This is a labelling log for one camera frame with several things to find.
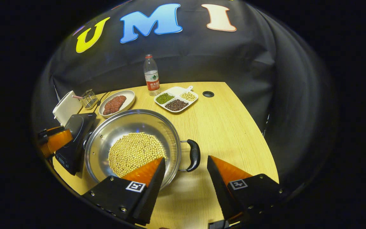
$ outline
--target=wooden table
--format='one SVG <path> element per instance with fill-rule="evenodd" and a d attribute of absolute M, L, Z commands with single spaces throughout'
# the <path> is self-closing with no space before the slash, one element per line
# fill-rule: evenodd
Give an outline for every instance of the wooden table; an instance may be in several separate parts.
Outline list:
<path fill-rule="evenodd" d="M 201 162 L 193 172 L 178 171 L 171 184 L 159 192 L 151 223 L 146 228 L 158 229 L 206 229 L 208 223 L 222 220 L 221 208 L 207 171 L 207 156 L 213 155 L 250 173 L 264 173 L 279 182 L 276 165 L 270 150 L 254 120 L 225 82 L 188 82 L 161 84 L 161 91 L 179 86 L 193 86 L 199 99 L 181 113 L 171 113 L 157 105 L 149 96 L 146 86 L 126 90 L 135 92 L 135 103 L 131 109 L 156 111 L 175 126 L 180 139 L 192 139 L 199 144 Z M 215 96 L 208 98 L 203 91 L 212 91 Z M 105 100 L 111 94 L 99 94 Z M 80 113 L 93 110 L 81 109 Z M 98 126 L 104 120 L 98 109 Z M 182 144 L 180 168 L 190 164 L 189 145 Z M 63 180 L 80 195 L 86 193 L 96 183 L 83 171 L 70 175 L 54 158 L 53 165 Z"/>

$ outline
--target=plastic water bottle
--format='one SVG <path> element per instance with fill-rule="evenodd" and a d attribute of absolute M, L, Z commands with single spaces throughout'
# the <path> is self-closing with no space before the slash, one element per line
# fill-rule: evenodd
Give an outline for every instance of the plastic water bottle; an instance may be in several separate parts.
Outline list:
<path fill-rule="evenodd" d="M 159 74 L 155 60 L 152 54 L 145 56 L 144 74 L 149 95 L 156 96 L 160 93 Z"/>

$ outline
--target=black fabric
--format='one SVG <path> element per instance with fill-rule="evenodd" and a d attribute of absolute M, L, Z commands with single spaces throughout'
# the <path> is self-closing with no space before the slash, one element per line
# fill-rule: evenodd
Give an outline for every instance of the black fabric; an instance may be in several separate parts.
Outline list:
<path fill-rule="evenodd" d="M 158 6 L 180 3 L 179 33 L 151 33 L 121 44 L 126 14 L 149 16 Z M 235 32 L 208 29 L 201 4 L 228 7 Z M 76 53 L 77 37 L 105 19 L 91 48 Z M 328 73 L 312 49 L 289 28 L 241 1 L 134 0 L 97 16 L 63 41 L 36 86 L 32 124 L 36 131 L 58 125 L 52 110 L 70 90 L 82 94 L 145 85 L 144 55 L 153 54 L 160 83 L 225 81 L 250 112 L 273 154 L 279 181 L 295 189 L 320 168 L 335 136 L 337 108 Z"/>

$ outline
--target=yellow letter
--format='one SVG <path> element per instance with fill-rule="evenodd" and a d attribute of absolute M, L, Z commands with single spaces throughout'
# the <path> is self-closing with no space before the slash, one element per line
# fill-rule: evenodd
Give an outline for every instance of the yellow letter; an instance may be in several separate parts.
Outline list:
<path fill-rule="evenodd" d="M 87 49 L 89 49 L 91 46 L 93 46 L 97 42 L 97 40 L 101 36 L 101 33 L 103 32 L 104 24 L 108 19 L 109 19 L 109 17 L 107 17 L 106 19 L 100 21 L 99 23 L 97 23 L 95 25 L 96 31 L 94 32 L 93 38 L 91 38 L 91 40 L 89 40 L 88 42 L 85 42 L 85 38 L 87 36 L 88 31 L 90 31 L 91 28 L 84 31 L 82 34 L 80 34 L 77 37 L 76 52 L 82 53 L 82 52 L 86 51 Z"/>
<path fill-rule="evenodd" d="M 207 24 L 207 28 L 234 32 L 237 30 L 233 25 L 231 25 L 230 20 L 227 15 L 227 7 L 213 5 L 213 4 L 202 4 L 204 8 L 208 9 L 210 15 L 210 23 Z"/>

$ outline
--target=white container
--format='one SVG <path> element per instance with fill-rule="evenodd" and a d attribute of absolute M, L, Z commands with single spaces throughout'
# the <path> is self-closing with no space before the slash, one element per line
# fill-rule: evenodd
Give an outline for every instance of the white container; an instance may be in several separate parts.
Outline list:
<path fill-rule="evenodd" d="M 196 93 L 194 93 L 194 92 L 191 91 L 192 89 L 193 89 L 193 86 L 190 86 L 188 88 L 171 87 L 168 90 L 165 90 L 164 92 L 162 92 L 159 95 L 155 96 L 153 100 L 155 101 L 155 103 L 157 103 L 159 106 L 163 107 L 164 109 L 166 109 L 166 110 L 168 110 L 170 112 L 173 112 L 173 113 L 179 113 L 179 112 L 183 111 L 184 109 L 186 109 L 187 107 L 189 107 L 190 105 L 192 105 L 199 98 L 199 95 L 198 94 L 196 94 Z M 187 92 L 193 94 L 196 97 L 196 99 L 194 101 L 188 101 L 188 100 L 185 100 L 184 98 L 180 97 L 182 94 L 187 93 Z M 167 93 L 169 95 L 172 95 L 172 96 L 174 96 L 174 98 L 171 99 L 171 100 L 169 100 L 169 101 L 167 101 L 164 104 L 160 104 L 160 103 L 158 103 L 156 101 L 156 99 L 157 99 L 157 97 L 163 95 L 164 93 Z M 173 102 L 174 100 L 177 100 L 177 99 L 179 99 L 179 100 L 181 100 L 181 101 L 183 101 L 185 103 L 189 103 L 189 104 L 187 106 L 183 107 L 182 109 L 177 110 L 177 111 L 169 110 L 168 108 L 165 107 L 167 104 L 169 104 L 169 103 L 171 103 L 171 102 Z"/>
<path fill-rule="evenodd" d="M 57 103 L 55 109 L 53 109 L 54 119 L 60 122 L 60 125 L 65 126 L 70 116 L 77 114 L 83 107 L 77 98 L 71 97 L 74 91 L 68 92 L 59 103 Z"/>
<path fill-rule="evenodd" d="M 106 103 L 108 103 L 110 100 L 112 100 L 114 97 L 119 96 L 119 95 L 123 95 L 126 97 L 126 100 L 124 101 L 124 103 L 122 104 L 122 106 L 119 108 L 119 110 L 115 113 L 112 114 L 103 114 L 104 110 L 105 110 L 105 105 Z M 108 96 L 108 98 L 106 98 L 101 104 L 100 104 L 100 108 L 98 109 L 98 112 L 100 113 L 101 116 L 103 116 L 104 118 L 109 118 L 115 114 L 118 114 L 120 112 L 123 112 L 125 110 L 128 110 L 132 104 L 135 102 L 135 93 L 131 90 L 123 90 L 123 91 L 119 91 L 115 94 L 112 94 L 110 96 Z"/>

